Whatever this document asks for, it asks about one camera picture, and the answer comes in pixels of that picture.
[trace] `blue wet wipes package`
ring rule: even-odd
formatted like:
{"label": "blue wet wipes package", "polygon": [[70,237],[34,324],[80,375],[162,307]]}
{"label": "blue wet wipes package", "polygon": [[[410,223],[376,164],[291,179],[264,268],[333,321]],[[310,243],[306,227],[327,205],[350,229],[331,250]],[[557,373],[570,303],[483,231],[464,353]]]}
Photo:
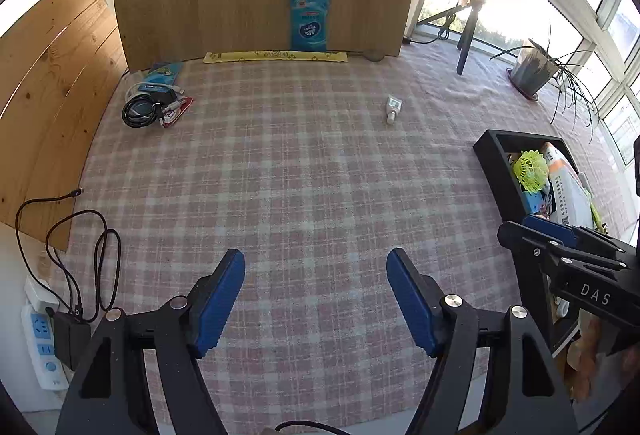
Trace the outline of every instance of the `blue wet wipes package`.
{"label": "blue wet wipes package", "polygon": [[326,13],[331,0],[291,0],[291,50],[326,52]]}

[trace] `checkered tablecloth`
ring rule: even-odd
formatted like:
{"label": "checkered tablecloth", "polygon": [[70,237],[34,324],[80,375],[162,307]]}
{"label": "checkered tablecloth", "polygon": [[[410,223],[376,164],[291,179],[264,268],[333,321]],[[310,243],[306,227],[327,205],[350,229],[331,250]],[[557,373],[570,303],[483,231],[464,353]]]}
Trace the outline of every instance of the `checkered tablecloth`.
{"label": "checkered tablecloth", "polygon": [[[417,405],[432,364],[386,281],[393,247],[477,307],[518,302],[472,150],[486,129],[561,136],[610,232],[633,221],[601,136],[589,144],[573,111],[549,124],[557,92],[529,102],[506,80],[505,63],[472,51],[460,77],[457,60],[456,47],[434,43],[381,63],[188,62],[177,84],[195,102],[167,130],[127,128],[124,92],[140,78],[120,83],[76,210],[100,210],[122,235],[116,305],[128,313],[187,293],[228,247],[242,250],[244,286],[218,347],[200,362],[229,433],[293,418],[344,426]],[[404,101],[393,126],[388,94]],[[76,219],[65,257],[88,309],[99,231]],[[156,415],[168,423],[158,368],[147,360]],[[479,358],[476,374],[485,366]]]}

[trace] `blue rubber pad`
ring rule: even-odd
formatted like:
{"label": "blue rubber pad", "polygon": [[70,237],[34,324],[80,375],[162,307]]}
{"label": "blue rubber pad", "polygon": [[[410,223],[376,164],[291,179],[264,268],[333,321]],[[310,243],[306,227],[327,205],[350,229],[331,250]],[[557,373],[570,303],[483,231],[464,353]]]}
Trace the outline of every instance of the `blue rubber pad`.
{"label": "blue rubber pad", "polygon": [[556,240],[561,241],[566,247],[575,249],[576,240],[571,227],[556,224],[555,222],[549,222],[548,220],[533,216],[532,214],[528,214],[522,219],[522,225],[529,227],[534,231],[538,231],[543,235],[547,235],[548,237],[556,238]]}
{"label": "blue rubber pad", "polygon": [[244,256],[236,251],[200,313],[198,338],[193,344],[198,358],[204,357],[209,349],[218,344],[243,281]]}
{"label": "blue rubber pad", "polygon": [[424,349],[428,355],[433,355],[439,347],[433,334],[431,310],[420,296],[417,285],[394,251],[386,257],[386,277],[415,344]]}

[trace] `yellow long package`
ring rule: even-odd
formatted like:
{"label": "yellow long package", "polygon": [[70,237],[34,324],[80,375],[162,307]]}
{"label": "yellow long package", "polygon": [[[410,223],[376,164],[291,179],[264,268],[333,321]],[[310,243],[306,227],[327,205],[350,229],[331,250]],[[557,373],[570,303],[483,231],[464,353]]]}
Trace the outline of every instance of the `yellow long package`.
{"label": "yellow long package", "polygon": [[252,50],[249,52],[207,52],[203,63],[228,63],[233,61],[330,61],[347,63],[346,52],[300,52],[298,50]]}

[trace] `black tray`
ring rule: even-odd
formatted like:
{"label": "black tray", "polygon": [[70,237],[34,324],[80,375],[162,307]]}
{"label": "black tray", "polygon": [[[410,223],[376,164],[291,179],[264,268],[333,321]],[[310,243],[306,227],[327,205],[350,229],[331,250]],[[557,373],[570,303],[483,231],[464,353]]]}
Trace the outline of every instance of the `black tray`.
{"label": "black tray", "polygon": [[[507,154],[540,150],[545,142],[550,142],[558,148],[578,173],[574,158],[559,137],[517,131],[487,130],[474,144],[474,152],[489,182],[503,221],[521,223],[522,219],[529,214],[520,183],[513,174]],[[540,271],[537,259],[533,255],[518,256],[517,259],[513,258],[513,263],[522,305],[531,313],[551,351],[556,352],[574,332],[578,324],[579,307],[570,304],[567,315],[554,324],[548,281],[546,275]]]}

